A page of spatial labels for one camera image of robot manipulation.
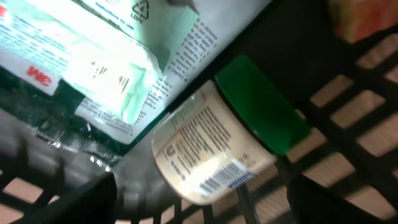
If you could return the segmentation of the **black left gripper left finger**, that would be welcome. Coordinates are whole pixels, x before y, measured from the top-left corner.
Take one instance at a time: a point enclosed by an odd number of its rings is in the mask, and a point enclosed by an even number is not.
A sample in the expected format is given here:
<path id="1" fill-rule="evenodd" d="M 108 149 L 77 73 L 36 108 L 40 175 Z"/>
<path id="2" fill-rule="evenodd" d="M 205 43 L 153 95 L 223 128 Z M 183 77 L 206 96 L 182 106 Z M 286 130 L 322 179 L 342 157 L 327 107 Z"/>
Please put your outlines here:
<path id="1" fill-rule="evenodd" d="M 113 224 L 117 194 L 114 174 L 106 172 L 14 224 Z"/>

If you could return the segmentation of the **white teal wipes packet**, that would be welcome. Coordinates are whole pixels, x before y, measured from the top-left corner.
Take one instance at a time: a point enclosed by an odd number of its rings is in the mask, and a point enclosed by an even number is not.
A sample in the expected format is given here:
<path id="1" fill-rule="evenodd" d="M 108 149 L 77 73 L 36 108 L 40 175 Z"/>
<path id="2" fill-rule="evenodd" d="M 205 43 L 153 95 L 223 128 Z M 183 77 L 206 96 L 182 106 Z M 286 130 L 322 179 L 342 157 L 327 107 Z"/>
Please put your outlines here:
<path id="1" fill-rule="evenodd" d="M 2 1 L 1 66 L 50 96 L 66 82 L 132 124 L 197 18 L 165 1 Z"/>

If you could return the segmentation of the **green lid cream jar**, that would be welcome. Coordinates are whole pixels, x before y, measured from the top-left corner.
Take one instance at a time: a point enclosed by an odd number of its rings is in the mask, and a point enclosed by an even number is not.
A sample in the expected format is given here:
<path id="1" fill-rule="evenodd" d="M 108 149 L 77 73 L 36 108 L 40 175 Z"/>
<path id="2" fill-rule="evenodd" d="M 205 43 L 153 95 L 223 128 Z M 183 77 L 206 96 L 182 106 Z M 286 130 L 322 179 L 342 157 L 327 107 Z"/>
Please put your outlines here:
<path id="1" fill-rule="evenodd" d="M 152 153 L 183 199 L 211 204 L 273 165 L 310 128 L 247 56 L 189 96 L 154 132 Z"/>

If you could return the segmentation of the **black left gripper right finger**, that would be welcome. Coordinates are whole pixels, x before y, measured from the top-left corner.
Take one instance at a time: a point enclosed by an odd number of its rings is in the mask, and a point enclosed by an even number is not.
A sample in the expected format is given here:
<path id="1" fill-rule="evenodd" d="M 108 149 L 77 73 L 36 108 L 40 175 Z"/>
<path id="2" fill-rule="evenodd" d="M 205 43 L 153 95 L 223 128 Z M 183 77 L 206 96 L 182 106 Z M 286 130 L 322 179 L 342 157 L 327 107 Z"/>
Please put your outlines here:
<path id="1" fill-rule="evenodd" d="M 383 222 L 302 174 L 290 180 L 287 186 L 287 199 L 297 223 L 367 224 Z"/>

